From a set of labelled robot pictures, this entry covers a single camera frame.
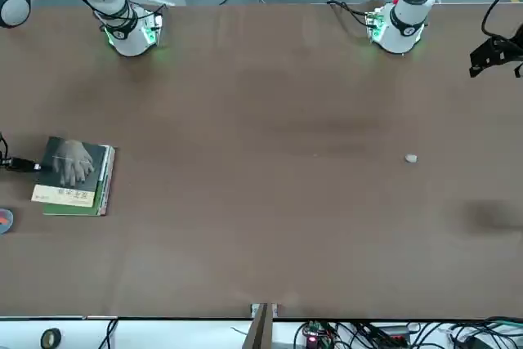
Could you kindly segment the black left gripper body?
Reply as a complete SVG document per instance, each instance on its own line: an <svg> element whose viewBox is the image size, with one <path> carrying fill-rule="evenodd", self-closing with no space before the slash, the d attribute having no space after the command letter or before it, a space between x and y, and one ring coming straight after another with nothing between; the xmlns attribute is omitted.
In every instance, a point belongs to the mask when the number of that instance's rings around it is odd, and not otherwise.
<svg viewBox="0 0 523 349"><path fill-rule="evenodd" d="M522 61L522 35L523 25L520 25L514 35L510 38L510 42L512 43L512 49L508 56L510 61Z"/></svg>

